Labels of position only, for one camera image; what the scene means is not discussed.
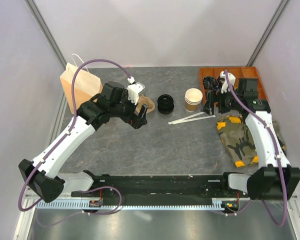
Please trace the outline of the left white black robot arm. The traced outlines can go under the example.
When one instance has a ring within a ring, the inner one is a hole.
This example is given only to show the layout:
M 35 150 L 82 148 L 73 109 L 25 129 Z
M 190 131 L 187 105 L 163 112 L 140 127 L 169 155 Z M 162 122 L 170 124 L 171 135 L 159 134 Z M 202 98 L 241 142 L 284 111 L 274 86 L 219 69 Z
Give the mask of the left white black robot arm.
M 60 173 L 60 169 L 80 144 L 111 118 L 119 118 L 134 129 L 146 125 L 147 105 L 136 112 L 144 91 L 145 86 L 140 82 L 128 87 L 107 82 L 101 93 L 80 105 L 69 125 L 41 154 L 33 160 L 21 161 L 18 168 L 26 185 L 46 203 L 62 193 L 84 192 L 89 197 L 96 196 L 100 185 L 90 173 Z

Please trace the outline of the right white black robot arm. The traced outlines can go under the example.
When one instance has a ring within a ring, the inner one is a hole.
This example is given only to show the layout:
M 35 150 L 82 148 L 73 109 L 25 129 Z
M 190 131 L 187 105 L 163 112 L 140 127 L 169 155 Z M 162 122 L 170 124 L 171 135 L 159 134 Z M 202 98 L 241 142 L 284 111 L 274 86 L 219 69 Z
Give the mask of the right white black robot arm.
M 281 148 L 270 106 L 266 99 L 259 98 L 258 80 L 240 78 L 236 89 L 227 76 L 222 80 L 227 84 L 227 92 L 209 90 L 203 111 L 213 115 L 217 107 L 221 114 L 231 110 L 241 114 L 253 139 L 258 170 L 252 175 L 226 172 L 226 180 L 219 184 L 220 193 L 230 197 L 239 190 L 252 200 L 289 200 L 300 181 L 300 169 L 291 166 Z

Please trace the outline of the stack of paper cups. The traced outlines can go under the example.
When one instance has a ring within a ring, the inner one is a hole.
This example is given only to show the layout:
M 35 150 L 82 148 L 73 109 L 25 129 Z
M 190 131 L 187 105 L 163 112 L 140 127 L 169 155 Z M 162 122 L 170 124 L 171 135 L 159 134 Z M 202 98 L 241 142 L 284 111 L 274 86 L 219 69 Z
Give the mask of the stack of paper cups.
M 185 108 L 189 112 L 194 112 L 203 99 L 203 93 L 197 88 L 190 88 L 185 92 Z

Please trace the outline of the stack of black lids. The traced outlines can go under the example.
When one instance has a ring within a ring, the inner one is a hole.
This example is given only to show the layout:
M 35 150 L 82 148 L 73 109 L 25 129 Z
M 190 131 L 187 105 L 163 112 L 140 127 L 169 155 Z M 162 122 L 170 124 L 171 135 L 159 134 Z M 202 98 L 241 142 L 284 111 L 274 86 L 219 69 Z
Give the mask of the stack of black lids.
M 174 99 L 169 94 L 162 94 L 158 97 L 157 109 L 161 114 L 170 114 L 174 107 Z

